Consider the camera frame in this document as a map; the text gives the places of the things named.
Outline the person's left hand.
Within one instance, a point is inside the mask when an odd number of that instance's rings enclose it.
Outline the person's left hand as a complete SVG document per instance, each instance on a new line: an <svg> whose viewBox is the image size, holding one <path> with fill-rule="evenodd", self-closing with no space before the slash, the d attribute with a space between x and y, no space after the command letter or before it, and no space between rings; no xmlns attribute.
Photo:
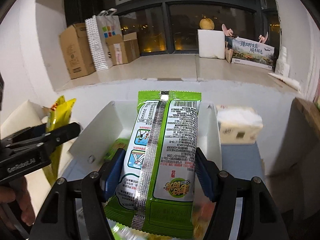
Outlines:
<svg viewBox="0 0 320 240"><path fill-rule="evenodd" d="M1 204L8 204L16 200L22 212L21 220L27 224L27 226L32 226L35 222L35 212L27 189L27 180L25 177L21 177L18 181L21 183L19 190L1 186Z"/></svg>

